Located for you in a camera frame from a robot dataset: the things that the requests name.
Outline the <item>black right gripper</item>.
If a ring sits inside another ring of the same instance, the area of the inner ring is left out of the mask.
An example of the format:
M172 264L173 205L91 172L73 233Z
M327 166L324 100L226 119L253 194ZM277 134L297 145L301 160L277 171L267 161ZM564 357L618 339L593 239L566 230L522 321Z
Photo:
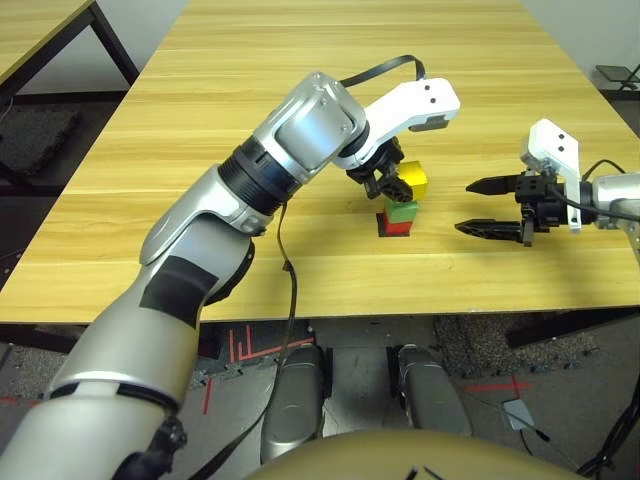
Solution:
M559 188L560 194L564 193L564 184L559 183L556 176L537 174L533 171L525 171L520 175L478 179L467 185L465 190L487 196L515 192L522 221L469 219L456 223L455 228L469 236L486 240L513 241L531 247L531 233L547 233L552 227L567 224L567 207L553 194L556 188Z

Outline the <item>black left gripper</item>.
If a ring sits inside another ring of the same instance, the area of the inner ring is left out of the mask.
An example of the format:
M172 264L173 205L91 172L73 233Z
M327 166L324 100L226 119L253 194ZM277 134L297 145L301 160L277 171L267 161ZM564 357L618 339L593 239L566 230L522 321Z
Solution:
M397 137L383 143L363 165L346 171L346 175L364 187L368 199L384 195L399 203L414 200L411 186L399 177L398 167L404 153Z

